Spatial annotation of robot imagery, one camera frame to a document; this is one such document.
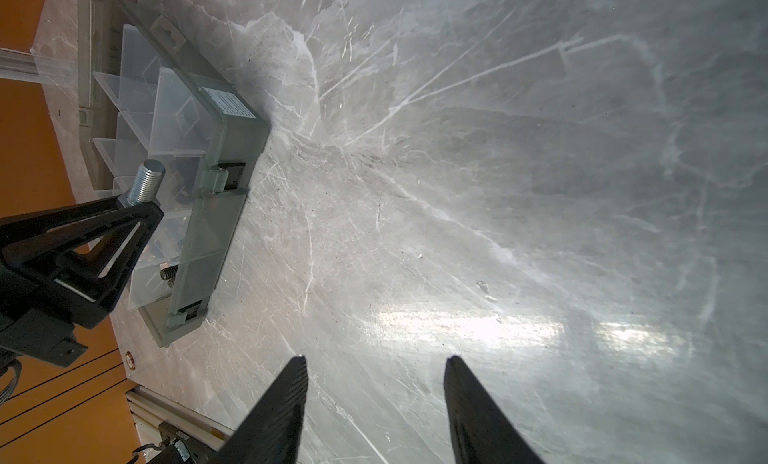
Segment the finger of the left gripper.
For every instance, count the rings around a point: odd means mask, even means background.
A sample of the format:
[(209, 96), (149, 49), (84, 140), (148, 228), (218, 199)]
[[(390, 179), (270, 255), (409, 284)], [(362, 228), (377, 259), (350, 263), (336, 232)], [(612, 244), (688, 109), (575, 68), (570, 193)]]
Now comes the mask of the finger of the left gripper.
[(112, 257), (133, 266), (164, 217), (154, 202), (124, 205), (110, 197), (85, 204), (28, 213), (1, 220), (1, 256), (8, 266), (44, 257), (56, 260), (94, 240), (97, 246), (76, 255), (80, 265), (106, 265)]
[(17, 266), (17, 273), (37, 284), (72, 293), (70, 300), (74, 324), (93, 328), (116, 307), (117, 301), (131, 276), (135, 265), (117, 262), (115, 257), (104, 265), (80, 265), (73, 261), (76, 255), (86, 255), (97, 246), (96, 240), (69, 251), (56, 260), (44, 257), (32, 263)]

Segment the silver bolt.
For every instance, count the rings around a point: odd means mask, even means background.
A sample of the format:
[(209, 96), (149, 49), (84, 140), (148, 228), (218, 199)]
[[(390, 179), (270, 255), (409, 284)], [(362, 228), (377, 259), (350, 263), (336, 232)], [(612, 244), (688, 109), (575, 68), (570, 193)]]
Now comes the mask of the silver bolt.
[(146, 159), (138, 167), (131, 188), (122, 196), (125, 207), (154, 202), (165, 177), (165, 166), (156, 159)]
[(160, 278), (168, 283), (169, 287), (172, 287), (175, 283), (176, 275), (178, 272), (178, 265), (167, 266), (160, 270)]

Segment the aluminium front rail frame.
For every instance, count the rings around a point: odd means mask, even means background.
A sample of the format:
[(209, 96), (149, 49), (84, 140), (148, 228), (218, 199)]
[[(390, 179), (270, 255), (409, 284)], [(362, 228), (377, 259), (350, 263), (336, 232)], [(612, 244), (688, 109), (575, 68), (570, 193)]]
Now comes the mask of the aluminium front rail frame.
[(130, 463), (210, 463), (234, 433), (143, 386), (126, 399), (140, 441)]

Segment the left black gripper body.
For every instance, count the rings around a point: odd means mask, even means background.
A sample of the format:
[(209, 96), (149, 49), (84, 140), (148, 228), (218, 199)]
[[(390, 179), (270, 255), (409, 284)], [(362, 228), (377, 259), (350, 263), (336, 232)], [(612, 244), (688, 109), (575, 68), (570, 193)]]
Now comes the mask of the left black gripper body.
[(58, 366), (76, 362), (88, 347), (74, 334), (72, 293), (37, 284), (1, 268), (1, 366), (21, 356)]

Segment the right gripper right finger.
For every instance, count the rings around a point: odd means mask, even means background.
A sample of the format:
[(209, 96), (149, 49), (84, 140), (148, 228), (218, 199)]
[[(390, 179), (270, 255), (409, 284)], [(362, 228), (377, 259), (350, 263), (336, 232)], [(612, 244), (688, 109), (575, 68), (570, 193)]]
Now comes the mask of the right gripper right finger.
[(457, 463), (543, 463), (461, 357), (447, 359), (443, 388)]

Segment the grey plastic organizer box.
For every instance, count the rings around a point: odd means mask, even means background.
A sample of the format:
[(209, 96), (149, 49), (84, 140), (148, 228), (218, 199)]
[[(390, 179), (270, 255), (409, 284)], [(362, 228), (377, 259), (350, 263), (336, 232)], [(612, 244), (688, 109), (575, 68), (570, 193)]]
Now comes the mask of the grey plastic organizer box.
[[(165, 15), (136, 0), (76, 0), (80, 144), (89, 176), (128, 191), (156, 159), (164, 213), (129, 306), (166, 347), (201, 326), (270, 127)], [(160, 270), (178, 265), (172, 287)]]

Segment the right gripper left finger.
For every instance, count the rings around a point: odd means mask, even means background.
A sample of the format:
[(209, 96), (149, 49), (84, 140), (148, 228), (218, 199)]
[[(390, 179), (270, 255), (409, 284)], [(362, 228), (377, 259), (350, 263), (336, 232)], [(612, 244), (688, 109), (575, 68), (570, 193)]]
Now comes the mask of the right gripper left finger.
[(212, 461), (295, 463), (308, 386), (306, 358), (292, 357)]

